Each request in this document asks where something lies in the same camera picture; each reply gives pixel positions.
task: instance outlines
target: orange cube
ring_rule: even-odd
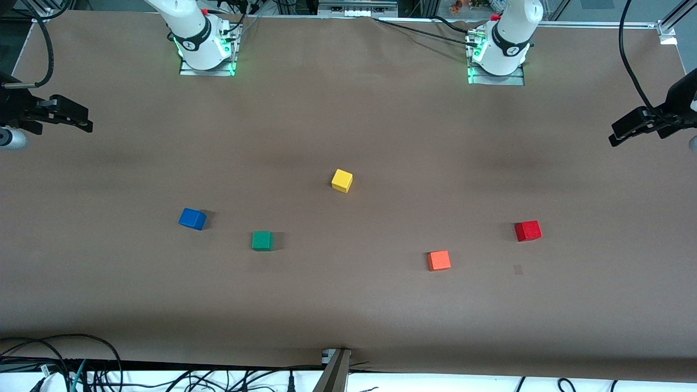
[[[450,268],[450,256],[448,255],[447,250],[431,252],[429,253],[428,259],[429,270],[431,271],[442,271]]]

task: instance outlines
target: camera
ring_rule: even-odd
[[[21,150],[28,143],[29,140],[21,130],[0,126],[0,151]]]

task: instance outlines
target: green cube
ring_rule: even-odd
[[[253,232],[252,249],[256,250],[257,252],[273,250],[273,233]]]

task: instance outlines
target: white cylinder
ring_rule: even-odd
[[[194,43],[193,39],[179,42],[179,52],[186,63],[197,70],[208,70],[230,57],[219,42],[218,30],[221,19],[209,14],[204,16],[195,0],[145,0],[164,18],[175,36],[191,38],[202,34],[206,29],[206,19],[210,21],[210,31],[206,39]]]
[[[206,17],[195,0],[145,0],[164,18],[172,33],[182,38],[201,32]]]
[[[506,41],[525,42],[533,36],[543,15],[544,8],[539,0],[509,0],[498,21],[498,33]]]
[[[487,22],[487,43],[473,60],[492,75],[512,74],[525,61],[530,45],[522,48],[511,47],[508,54],[515,55],[507,55],[493,39],[493,28],[496,26],[499,36],[510,43],[524,43],[533,36],[543,14],[544,9],[539,0],[509,0],[501,19],[497,22]]]

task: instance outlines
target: blue cube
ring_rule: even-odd
[[[184,209],[179,218],[179,224],[191,229],[203,230],[206,223],[206,214],[192,209]]]

